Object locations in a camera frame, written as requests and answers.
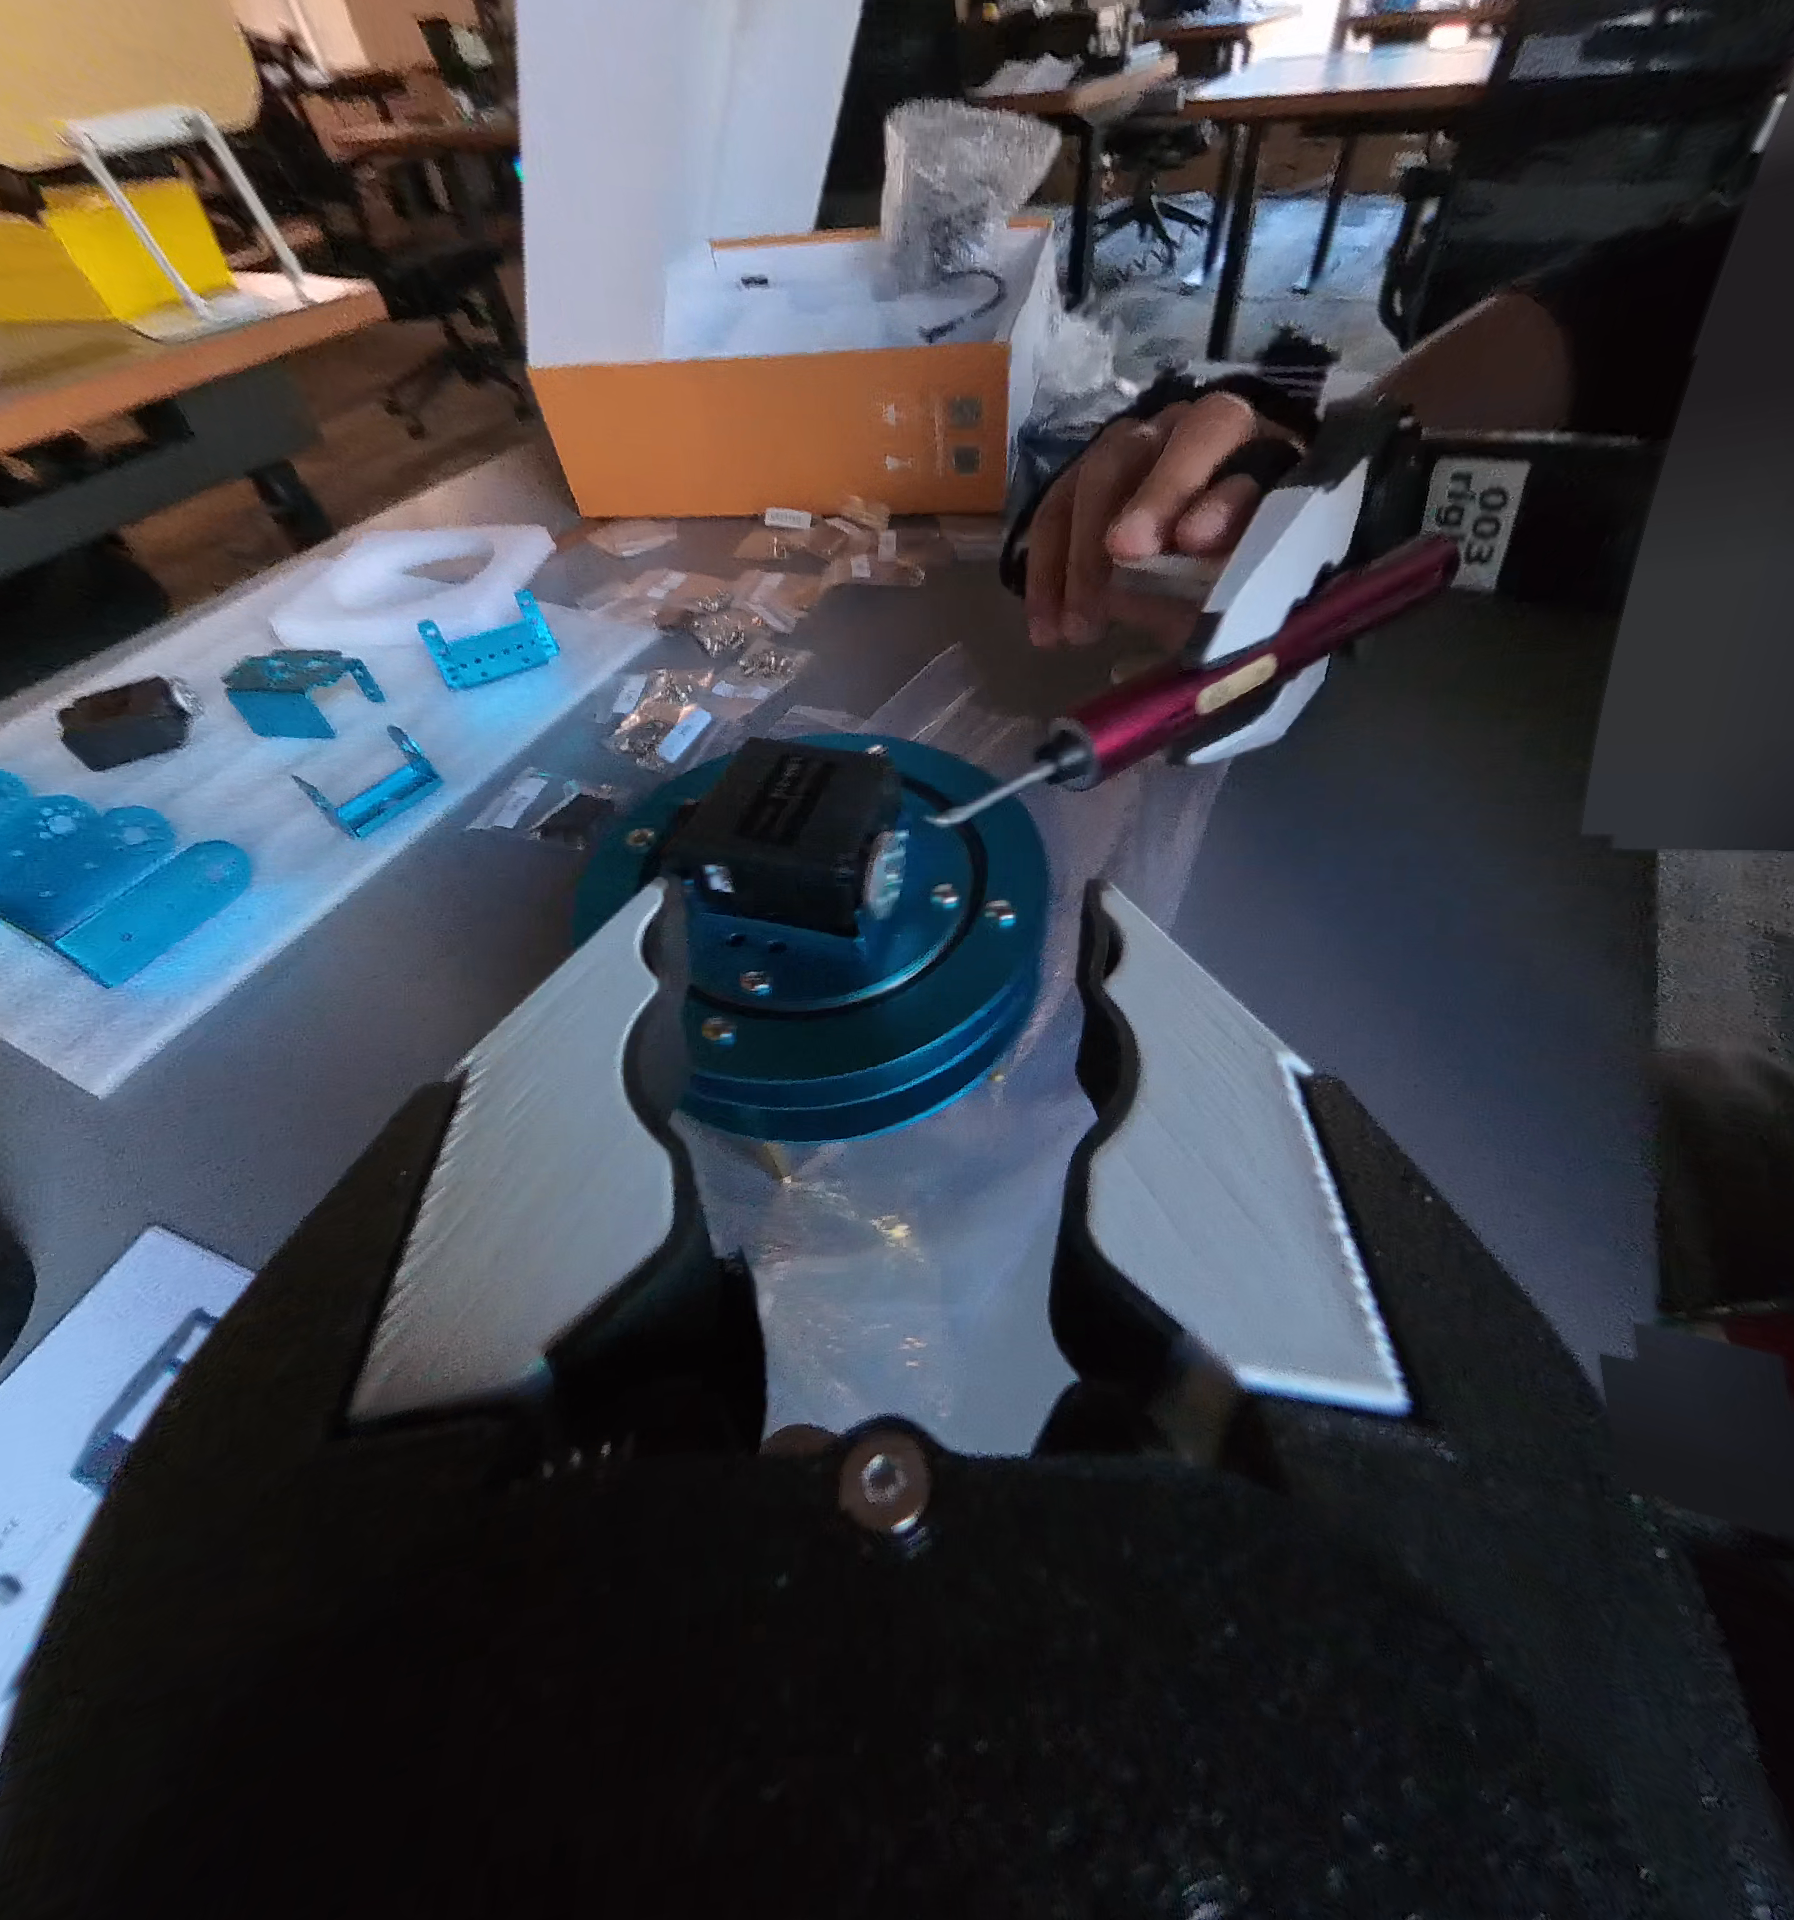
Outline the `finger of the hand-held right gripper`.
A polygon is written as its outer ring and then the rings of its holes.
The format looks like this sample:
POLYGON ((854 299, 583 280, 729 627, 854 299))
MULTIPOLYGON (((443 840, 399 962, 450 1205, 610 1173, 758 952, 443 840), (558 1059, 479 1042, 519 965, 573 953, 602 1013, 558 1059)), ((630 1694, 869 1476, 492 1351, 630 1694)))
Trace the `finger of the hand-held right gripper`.
POLYGON ((1305 462, 1258 504, 1199 607, 1199 658, 1219 665, 1268 643, 1345 562, 1372 455, 1305 462))
POLYGON ((1173 767, 1214 767, 1277 745, 1331 673, 1332 655, 1282 658, 1268 646, 1184 671, 1195 683, 1190 722, 1171 741, 1173 767))

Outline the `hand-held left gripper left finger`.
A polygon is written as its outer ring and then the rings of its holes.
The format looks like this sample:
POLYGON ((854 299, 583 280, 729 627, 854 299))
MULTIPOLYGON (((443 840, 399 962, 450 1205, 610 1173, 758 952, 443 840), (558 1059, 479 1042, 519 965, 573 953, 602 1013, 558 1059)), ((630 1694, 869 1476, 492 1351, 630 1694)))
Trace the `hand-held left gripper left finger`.
POLYGON ((551 1458, 758 1453, 754 1284, 675 1128, 685 974, 682 893, 648 882, 463 1055, 348 1429, 488 1416, 551 1458))

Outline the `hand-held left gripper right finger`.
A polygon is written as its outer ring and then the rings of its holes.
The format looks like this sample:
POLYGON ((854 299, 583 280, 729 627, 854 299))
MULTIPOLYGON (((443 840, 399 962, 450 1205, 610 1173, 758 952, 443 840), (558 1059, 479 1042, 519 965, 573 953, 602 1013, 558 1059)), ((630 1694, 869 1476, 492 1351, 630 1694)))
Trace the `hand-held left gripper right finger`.
POLYGON ((1078 899, 1074 1001, 1087 1123, 1048 1294, 1072 1380, 1040 1455, 1279 1478, 1282 1422, 1412 1442, 1312 1068, 1106 879, 1078 899))

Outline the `red electric screwdriver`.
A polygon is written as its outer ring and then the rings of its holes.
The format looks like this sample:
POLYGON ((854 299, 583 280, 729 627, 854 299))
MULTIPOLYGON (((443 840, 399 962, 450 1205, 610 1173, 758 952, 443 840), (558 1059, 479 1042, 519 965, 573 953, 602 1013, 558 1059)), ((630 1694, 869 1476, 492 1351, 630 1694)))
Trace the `red electric screwdriver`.
POLYGON ((1212 668, 1162 668, 1057 718, 1024 773, 938 813, 962 827, 1017 794, 1055 784, 1090 790, 1189 740, 1204 724, 1266 692, 1449 588, 1461 545, 1423 534, 1357 567, 1334 567, 1268 637, 1212 668))

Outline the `blue robot arm base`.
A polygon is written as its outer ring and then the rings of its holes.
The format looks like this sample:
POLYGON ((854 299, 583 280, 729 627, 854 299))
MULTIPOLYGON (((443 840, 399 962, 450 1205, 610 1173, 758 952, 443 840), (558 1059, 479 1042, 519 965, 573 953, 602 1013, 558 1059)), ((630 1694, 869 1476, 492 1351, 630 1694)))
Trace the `blue robot arm base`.
POLYGON ((954 1104, 1040 998, 1054 868, 975 765, 869 733, 750 738, 599 834, 581 946, 663 882, 683 913, 679 1112, 828 1145, 954 1104))

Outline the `grey desk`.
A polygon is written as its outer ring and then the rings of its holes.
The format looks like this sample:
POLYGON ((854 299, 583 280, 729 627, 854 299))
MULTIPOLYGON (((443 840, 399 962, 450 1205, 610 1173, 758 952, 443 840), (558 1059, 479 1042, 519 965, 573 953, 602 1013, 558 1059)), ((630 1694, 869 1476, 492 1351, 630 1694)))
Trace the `grey desk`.
MULTIPOLYGON (((1312 1068, 1312 1106, 1353 1213, 1415 1417, 1375 1456, 1433 1458, 1494 1486, 1614 1476, 1604 1401, 1515 1251, 1473 1201, 1551 1201, 1530 1254, 1626 1330, 1652 1293, 1645 1197, 1647 1021, 1593 1030, 1647 991, 1639 919, 1599 947, 1582 877, 1578 722, 1518 673, 1604 679, 1606 649, 1476 633, 1490 600, 1439 592, 1390 623, 1370 665, 1332 665, 1282 747, 1229 761, 1177 925, 1165 932, 1312 1068)), ((536 747, 487 790, 498 790, 536 747)), ((110 1211, 63 1311, 149 1228, 251 1271, 236 1306, 127 1453, 230 1437, 259 1474, 291 1449, 414 1461, 471 1442, 525 1478, 617 1474, 660 1456, 753 1461, 800 1433, 832 1453, 884 1429, 896 1453, 966 1458, 892 1414, 841 1431, 765 1431, 758 1453, 551 1458, 517 1422, 357 1433, 348 1391, 397 1243, 450 1112, 463 1055, 573 957, 568 871, 507 873, 461 803, 108 1096, 0 1044, 0 1232, 38 1293, 75 1281, 49 1231, 110 1211)))

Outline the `person's right hand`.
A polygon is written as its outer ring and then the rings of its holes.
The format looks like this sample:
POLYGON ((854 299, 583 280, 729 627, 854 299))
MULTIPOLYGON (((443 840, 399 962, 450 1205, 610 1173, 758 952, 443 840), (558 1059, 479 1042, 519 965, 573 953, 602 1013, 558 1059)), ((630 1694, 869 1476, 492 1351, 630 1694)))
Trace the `person's right hand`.
POLYGON ((1253 374, 1164 378, 1108 419, 1022 508, 1002 581, 1040 649, 1101 637, 1120 567, 1219 562, 1302 462, 1319 413, 1253 374))

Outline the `bag of dark parts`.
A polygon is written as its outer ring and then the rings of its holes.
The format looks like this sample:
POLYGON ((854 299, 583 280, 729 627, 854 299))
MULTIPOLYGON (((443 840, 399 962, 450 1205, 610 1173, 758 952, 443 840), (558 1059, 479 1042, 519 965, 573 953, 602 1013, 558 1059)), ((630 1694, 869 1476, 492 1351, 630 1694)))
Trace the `bag of dark parts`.
POLYGON ((1154 382, 1184 372, 1179 353, 1159 353, 1155 342, 1125 352, 1117 320, 1066 312, 1054 322, 1029 418, 1017 432, 1014 481, 1021 490, 1054 478, 1055 470, 1125 413, 1154 382))

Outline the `bubble wrap bundle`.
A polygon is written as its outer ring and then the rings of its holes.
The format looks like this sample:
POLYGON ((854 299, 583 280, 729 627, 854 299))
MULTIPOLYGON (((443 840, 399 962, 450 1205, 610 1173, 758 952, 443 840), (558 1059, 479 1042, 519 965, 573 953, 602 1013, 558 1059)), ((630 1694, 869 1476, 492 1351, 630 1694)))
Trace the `bubble wrap bundle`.
POLYGON ((879 239, 896 293, 931 293, 989 273, 1007 223, 1052 172, 1059 131, 1048 120, 950 100, 914 100, 884 116, 879 239))

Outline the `white foam sheet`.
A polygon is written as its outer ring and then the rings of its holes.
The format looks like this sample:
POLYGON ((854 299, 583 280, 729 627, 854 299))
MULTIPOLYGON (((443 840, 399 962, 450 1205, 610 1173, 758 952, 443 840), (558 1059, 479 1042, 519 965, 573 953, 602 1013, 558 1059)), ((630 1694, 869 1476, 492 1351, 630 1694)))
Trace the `white foam sheet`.
POLYGON ((589 611, 594 585, 566 578, 566 557, 536 523, 356 533, 268 580, 184 613, 108 665, 75 673, 0 711, 0 771, 35 799, 96 809, 146 807, 176 847, 230 841, 253 865, 245 893, 136 979, 98 987, 49 947, 0 925, 0 1044, 96 1096, 120 1090, 160 1049, 397 861, 449 809, 482 794, 569 718, 594 711, 614 673, 645 646, 632 627, 589 611), (516 618, 535 592, 558 643, 547 668, 453 694, 417 637, 434 619, 458 638, 516 618), (330 741, 264 740, 220 687, 239 658, 325 645, 362 658, 387 704, 330 703, 330 741), (56 712, 75 697, 164 675, 199 701, 188 745, 110 773, 84 771, 61 741, 56 712), (344 801, 397 765, 387 726, 403 727, 444 785, 412 813, 353 841, 335 831, 291 776, 344 801))

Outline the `pile of small screw bags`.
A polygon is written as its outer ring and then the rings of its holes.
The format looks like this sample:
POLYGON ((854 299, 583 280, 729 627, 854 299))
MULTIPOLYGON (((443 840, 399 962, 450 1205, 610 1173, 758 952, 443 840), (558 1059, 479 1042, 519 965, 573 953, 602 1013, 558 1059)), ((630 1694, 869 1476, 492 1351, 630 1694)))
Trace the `pile of small screw bags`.
POLYGON ((815 616, 848 588, 920 588, 957 553, 946 531, 869 500, 840 515, 774 510, 717 563, 652 565, 601 587, 585 608, 652 640, 652 661, 606 678, 577 754, 513 773, 469 830, 585 853, 630 803, 748 738, 865 729, 797 697, 817 665, 815 616))

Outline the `orange cardboard box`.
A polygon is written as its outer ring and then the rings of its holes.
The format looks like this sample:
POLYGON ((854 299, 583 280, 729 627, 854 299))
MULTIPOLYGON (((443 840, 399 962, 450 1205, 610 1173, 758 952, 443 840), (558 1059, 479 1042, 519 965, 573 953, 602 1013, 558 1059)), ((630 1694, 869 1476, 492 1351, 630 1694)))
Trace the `orange cardboard box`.
POLYGON ((1059 309, 1054 225, 904 286, 817 228, 861 5, 516 7, 525 349, 590 517, 1003 508, 1059 309))

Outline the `white metal stand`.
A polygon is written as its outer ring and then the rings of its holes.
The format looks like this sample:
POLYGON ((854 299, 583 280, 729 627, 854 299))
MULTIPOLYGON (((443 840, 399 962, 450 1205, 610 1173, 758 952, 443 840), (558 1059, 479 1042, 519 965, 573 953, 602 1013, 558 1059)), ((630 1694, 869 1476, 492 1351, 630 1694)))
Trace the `white metal stand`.
POLYGON ((224 293, 204 293, 168 255, 146 217, 129 200, 113 162, 179 147, 206 150, 220 176, 232 187, 241 211, 255 225, 271 255, 282 269, 295 303, 302 309, 314 303, 305 269, 210 112, 176 104, 131 109, 96 116, 70 116, 61 120, 61 131, 69 152, 80 162, 156 270, 162 286, 172 296, 170 301, 147 307, 139 315, 120 319, 133 332, 151 342, 175 347, 257 324, 282 312, 274 299, 242 293, 235 285, 224 293))

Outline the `cream round panel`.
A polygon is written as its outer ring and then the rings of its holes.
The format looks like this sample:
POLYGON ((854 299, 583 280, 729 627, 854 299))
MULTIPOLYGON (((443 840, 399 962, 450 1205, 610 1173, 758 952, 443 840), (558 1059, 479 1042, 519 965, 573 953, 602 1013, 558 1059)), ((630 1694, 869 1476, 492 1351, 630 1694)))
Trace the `cream round panel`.
POLYGON ((255 60, 224 2, 0 2, 0 166, 70 160, 69 123, 199 109, 223 131, 259 111, 255 60))

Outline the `blue U bracket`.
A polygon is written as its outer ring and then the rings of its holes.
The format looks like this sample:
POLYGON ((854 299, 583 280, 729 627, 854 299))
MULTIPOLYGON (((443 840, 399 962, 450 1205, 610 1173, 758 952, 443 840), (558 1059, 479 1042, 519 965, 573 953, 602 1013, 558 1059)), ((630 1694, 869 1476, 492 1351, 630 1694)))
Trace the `blue U bracket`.
POLYGON ((547 668, 558 656, 558 643, 528 588, 516 592, 516 618, 498 627, 449 638, 430 618, 417 637, 440 682, 463 694, 547 668))
POLYGON ((412 813, 444 785, 436 765, 403 727, 387 726, 387 738, 395 749, 397 765, 344 801, 335 801, 303 776, 291 776, 291 784, 307 804, 335 831, 353 841, 366 840, 412 813))
POLYGON ((330 741, 335 701, 387 704, 370 668, 336 649, 274 649, 239 658, 220 678, 230 707, 264 740, 330 741))

